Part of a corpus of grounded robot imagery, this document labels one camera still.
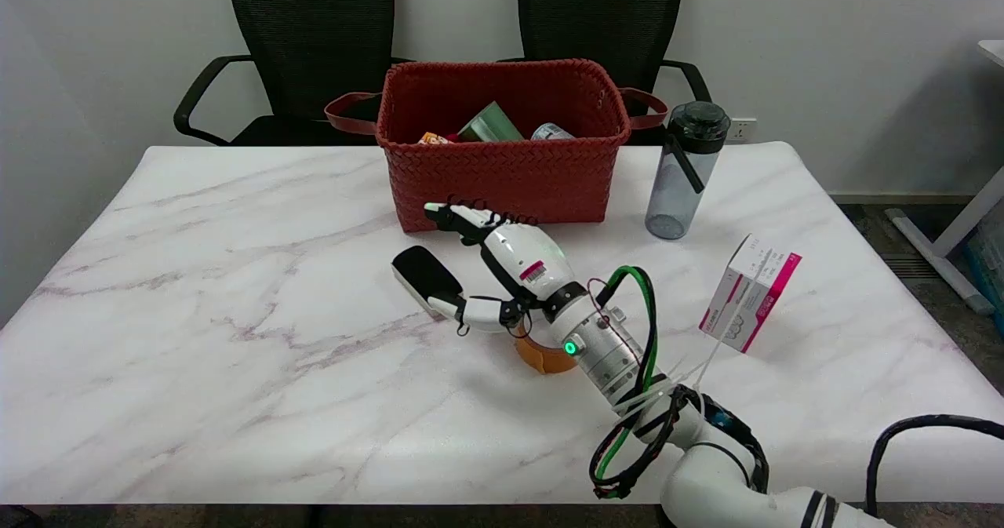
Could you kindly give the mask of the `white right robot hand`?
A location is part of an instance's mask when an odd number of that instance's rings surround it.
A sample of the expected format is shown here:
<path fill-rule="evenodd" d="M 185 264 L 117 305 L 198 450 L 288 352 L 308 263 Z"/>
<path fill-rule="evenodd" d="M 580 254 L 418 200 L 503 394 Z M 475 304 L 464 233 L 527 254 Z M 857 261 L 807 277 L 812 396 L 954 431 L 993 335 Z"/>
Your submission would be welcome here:
<path fill-rule="evenodd" d="M 428 202 L 424 215 L 440 231 L 456 232 L 464 246 L 479 246 L 480 257 L 509 299 L 466 296 L 438 289 L 426 296 L 427 305 L 468 330 L 509 332 L 515 335 L 534 310 L 548 323 L 570 313 L 584 319 L 593 312 L 587 289 L 575 279 L 566 255 L 537 225 L 466 204 Z"/>

